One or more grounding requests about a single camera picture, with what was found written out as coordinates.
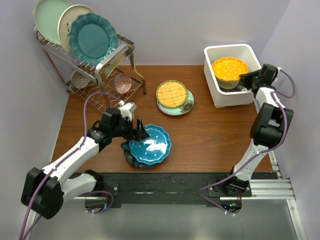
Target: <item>white plastic bin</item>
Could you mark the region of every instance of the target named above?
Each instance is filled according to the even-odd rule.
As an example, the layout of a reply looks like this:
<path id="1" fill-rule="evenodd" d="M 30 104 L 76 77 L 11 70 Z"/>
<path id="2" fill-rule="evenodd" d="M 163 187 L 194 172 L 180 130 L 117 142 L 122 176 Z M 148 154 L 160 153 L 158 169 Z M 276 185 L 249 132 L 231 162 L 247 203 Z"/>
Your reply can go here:
<path id="1" fill-rule="evenodd" d="M 252 50 L 247 44 L 208 46 L 204 49 L 205 63 L 204 74 L 208 83 L 210 93 L 216 108 L 227 106 L 248 105 L 254 101 L 251 91 L 223 92 L 219 88 L 216 76 L 212 69 L 215 60 L 223 57 L 234 57 L 243 60 L 249 68 L 249 72 L 261 69 L 261 65 Z"/>

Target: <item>orange polka dot bowl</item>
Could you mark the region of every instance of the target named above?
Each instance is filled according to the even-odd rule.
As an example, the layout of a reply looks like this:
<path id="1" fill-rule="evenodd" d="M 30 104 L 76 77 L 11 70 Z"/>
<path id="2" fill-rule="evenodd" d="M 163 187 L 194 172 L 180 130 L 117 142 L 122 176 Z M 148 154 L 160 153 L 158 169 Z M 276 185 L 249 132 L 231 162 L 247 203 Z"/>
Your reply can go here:
<path id="1" fill-rule="evenodd" d="M 233 89 L 238 86 L 240 74 L 249 72 L 248 66 L 241 59 L 222 57 L 212 64 L 212 69 L 219 87 Z"/>

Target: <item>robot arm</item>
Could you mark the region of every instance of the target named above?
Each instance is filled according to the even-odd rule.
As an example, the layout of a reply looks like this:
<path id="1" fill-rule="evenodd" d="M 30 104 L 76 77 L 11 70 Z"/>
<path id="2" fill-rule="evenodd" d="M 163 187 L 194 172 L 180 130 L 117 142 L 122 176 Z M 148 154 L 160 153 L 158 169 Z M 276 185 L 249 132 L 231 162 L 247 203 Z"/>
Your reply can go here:
<path id="1" fill-rule="evenodd" d="M 250 145 L 240 162 L 232 168 L 230 175 L 242 168 L 258 152 L 269 150 L 281 141 L 285 130 L 284 119 L 276 102 L 284 108 L 287 118 L 287 129 L 290 126 L 294 112 L 282 105 L 276 95 L 275 100 L 271 97 L 271 94 L 275 91 L 271 83 L 275 81 L 277 74 L 278 69 L 275 66 L 265 64 L 261 70 L 241 76 L 244 86 L 253 92 L 260 110 L 251 127 Z M 249 185 L 252 173 L 266 154 L 260 153 L 233 178 L 220 186 L 223 192 L 229 196 L 237 196 L 243 193 Z"/>
<path id="2" fill-rule="evenodd" d="M 86 138 L 82 137 L 57 161 L 41 170 L 35 167 L 31 169 L 25 179 L 21 202 L 28 206 L 36 188 L 52 169 L 54 172 L 41 187 L 31 208 L 46 219 L 55 216 L 62 205 L 74 197 L 93 190 L 103 190 L 103 178 L 92 170 L 85 171 L 73 179 L 69 177 L 82 164 L 109 145 L 112 138 L 122 137 L 128 141 L 141 141 L 149 137 L 140 118 L 137 119 L 137 128 L 133 128 L 135 109 L 136 105 L 132 102 L 122 105 L 119 109 L 108 108 L 103 113 L 102 119 L 87 131 Z"/>

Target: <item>white plate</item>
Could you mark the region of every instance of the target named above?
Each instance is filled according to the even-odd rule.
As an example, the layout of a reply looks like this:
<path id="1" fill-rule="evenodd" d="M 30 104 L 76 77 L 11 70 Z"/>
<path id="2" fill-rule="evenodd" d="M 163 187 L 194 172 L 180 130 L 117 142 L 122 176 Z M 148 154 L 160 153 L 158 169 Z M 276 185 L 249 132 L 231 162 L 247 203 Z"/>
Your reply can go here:
<path id="1" fill-rule="evenodd" d="M 69 31 L 71 24 L 77 19 L 79 15 L 95 13 L 90 7 L 86 5 L 72 5 L 68 7 L 62 14 L 58 23 L 58 36 L 61 46 L 68 53 L 71 51 L 69 46 Z"/>

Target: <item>black bracket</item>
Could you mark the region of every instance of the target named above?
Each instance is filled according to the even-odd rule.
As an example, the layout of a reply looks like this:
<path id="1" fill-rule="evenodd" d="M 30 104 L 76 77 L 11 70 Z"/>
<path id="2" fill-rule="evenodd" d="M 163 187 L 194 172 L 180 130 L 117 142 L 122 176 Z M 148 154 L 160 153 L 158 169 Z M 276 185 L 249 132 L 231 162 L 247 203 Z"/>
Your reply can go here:
<path id="1" fill-rule="evenodd" d="M 285 108 L 284 111 L 288 130 L 294 111 L 288 108 Z M 285 123 L 281 110 L 271 104 L 264 103 L 251 127 L 250 138 L 253 139 L 256 146 L 263 145 L 270 149 L 280 142 L 284 130 Z"/>
<path id="2" fill-rule="evenodd" d="M 278 75 L 278 68 L 270 64 L 264 64 L 261 69 L 249 72 L 247 74 L 240 74 L 240 79 L 243 86 L 253 92 L 254 97 L 261 87 L 273 88 L 271 84 Z"/>
<path id="3" fill-rule="evenodd" d="M 36 188 L 45 176 L 44 172 L 35 167 L 27 173 L 21 197 L 22 204 L 29 205 Z M 63 195 L 60 182 L 49 177 L 36 195 L 31 209 L 45 219 L 51 219 L 64 204 Z"/>
<path id="4" fill-rule="evenodd" d="M 85 174 L 89 174 L 96 180 L 95 187 L 93 191 L 107 191 L 111 193 L 114 197 L 118 195 L 119 192 L 119 182 L 114 180 L 105 180 L 104 177 L 93 171 L 93 170 L 87 170 L 84 172 Z"/>
<path id="5" fill-rule="evenodd" d="M 239 184 L 237 179 L 230 179 L 226 184 L 217 185 L 215 187 L 208 188 L 208 195 L 209 197 L 216 198 L 216 197 L 237 197 L 239 193 L 242 193 L 243 197 L 251 197 L 251 187 L 248 181 L 245 182 L 245 185 Z M 207 185 L 212 185 L 214 182 L 210 181 Z"/>
<path id="6" fill-rule="evenodd" d="M 122 137 L 127 141 L 142 141 L 150 137 L 144 128 L 141 118 L 136 120 L 136 129 L 128 117 L 123 118 L 117 108 L 107 108 L 100 121 L 96 121 L 87 131 L 87 136 L 99 144 L 99 152 L 111 144 L 113 138 Z"/>

